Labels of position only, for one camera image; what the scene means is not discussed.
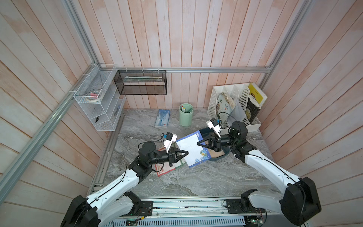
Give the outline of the plain kraft paper sheet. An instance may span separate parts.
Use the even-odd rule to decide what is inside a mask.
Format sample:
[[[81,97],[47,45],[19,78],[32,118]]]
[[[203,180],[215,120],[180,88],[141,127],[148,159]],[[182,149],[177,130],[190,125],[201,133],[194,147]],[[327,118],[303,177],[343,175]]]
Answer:
[[[209,153],[210,153],[210,156],[212,159],[216,159],[216,158],[219,158],[221,156],[224,156],[225,155],[225,152],[224,151],[214,151],[212,149],[208,149]]]

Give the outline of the blue bordered white paper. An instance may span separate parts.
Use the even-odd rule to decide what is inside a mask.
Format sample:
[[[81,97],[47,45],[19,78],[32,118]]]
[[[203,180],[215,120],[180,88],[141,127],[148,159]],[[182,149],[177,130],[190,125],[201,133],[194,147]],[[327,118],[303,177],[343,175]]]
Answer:
[[[184,158],[189,167],[194,167],[211,159],[209,150],[197,145],[197,143],[202,140],[203,137],[200,131],[196,131],[176,141],[179,149],[189,152],[189,154]]]

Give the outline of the dark teal storage box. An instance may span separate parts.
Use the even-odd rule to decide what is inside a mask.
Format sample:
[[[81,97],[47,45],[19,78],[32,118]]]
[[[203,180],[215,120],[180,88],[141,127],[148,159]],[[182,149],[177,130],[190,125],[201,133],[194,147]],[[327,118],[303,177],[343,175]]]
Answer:
[[[200,133],[202,140],[197,142],[197,145],[208,149],[211,156],[209,161],[217,161],[228,154],[224,151],[223,147],[231,145],[232,140],[229,134],[219,135],[209,128],[201,129]]]

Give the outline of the red bordered paper sheet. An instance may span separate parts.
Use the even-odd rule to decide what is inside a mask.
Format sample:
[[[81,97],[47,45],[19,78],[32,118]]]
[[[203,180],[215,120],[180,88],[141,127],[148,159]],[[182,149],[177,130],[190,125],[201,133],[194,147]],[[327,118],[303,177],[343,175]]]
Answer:
[[[162,175],[165,175],[171,171],[176,170],[176,166],[175,164],[170,166],[169,161],[167,160],[162,164],[161,163],[154,164],[153,169],[156,171],[157,176],[161,177]]]

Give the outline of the green bordered white paper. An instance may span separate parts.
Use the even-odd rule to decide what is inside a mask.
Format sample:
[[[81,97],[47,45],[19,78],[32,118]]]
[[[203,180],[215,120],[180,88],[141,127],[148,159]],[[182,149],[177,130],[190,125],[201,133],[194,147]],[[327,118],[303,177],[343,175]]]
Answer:
[[[176,143],[173,144],[172,147],[179,148]],[[179,168],[183,167],[185,164],[186,164],[186,162],[185,162],[185,159],[183,158],[180,161],[178,161],[177,163],[175,163],[174,167],[175,167],[175,169],[179,169]]]

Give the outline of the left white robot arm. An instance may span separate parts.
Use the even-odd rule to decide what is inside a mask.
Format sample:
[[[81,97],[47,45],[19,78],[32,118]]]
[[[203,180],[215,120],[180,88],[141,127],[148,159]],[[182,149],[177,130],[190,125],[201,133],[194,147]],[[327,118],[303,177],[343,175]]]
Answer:
[[[74,198],[60,225],[102,227],[119,216],[138,215],[140,199],[131,189],[148,177],[154,164],[168,163],[172,166],[188,154],[188,151],[178,148],[159,151],[155,143],[144,143],[138,156],[116,180],[94,194]]]

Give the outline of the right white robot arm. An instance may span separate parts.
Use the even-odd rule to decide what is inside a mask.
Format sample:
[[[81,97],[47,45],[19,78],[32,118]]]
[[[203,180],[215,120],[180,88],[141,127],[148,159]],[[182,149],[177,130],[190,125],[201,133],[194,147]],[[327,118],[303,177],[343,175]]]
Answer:
[[[250,213],[257,210],[270,210],[284,215],[292,224],[301,226],[321,212],[321,204],[315,182],[298,177],[281,168],[263,155],[247,141],[248,130],[244,123],[235,121],[221,133],[217,119],[207,121],[209,135],[204,134],[197,145],[215,152],[229,148],[235,158],[253,167],[270,180],[282,193],[273,196],[250,189],[241,195],[241,199],[228,199],[226,206],[229,213]]]

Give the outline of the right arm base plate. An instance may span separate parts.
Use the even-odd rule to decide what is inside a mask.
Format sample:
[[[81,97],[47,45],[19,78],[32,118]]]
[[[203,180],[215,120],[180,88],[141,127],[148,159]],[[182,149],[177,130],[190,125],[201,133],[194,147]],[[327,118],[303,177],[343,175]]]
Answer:
[[[247,198],[226,199],[222,205],[227,208],[229,214],[261,214],[266,212],[265,209],[253,207]]]

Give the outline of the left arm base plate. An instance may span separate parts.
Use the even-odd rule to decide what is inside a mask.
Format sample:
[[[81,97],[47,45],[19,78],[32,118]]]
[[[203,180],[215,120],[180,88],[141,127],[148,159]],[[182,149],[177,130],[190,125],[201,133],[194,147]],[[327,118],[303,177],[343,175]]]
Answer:
[[[136,205],[133,205],[131,211],[127,214],[121,215],[121,217],[131,217],[131,216],[151,216],[153,210],[153,201],[140,201]]]

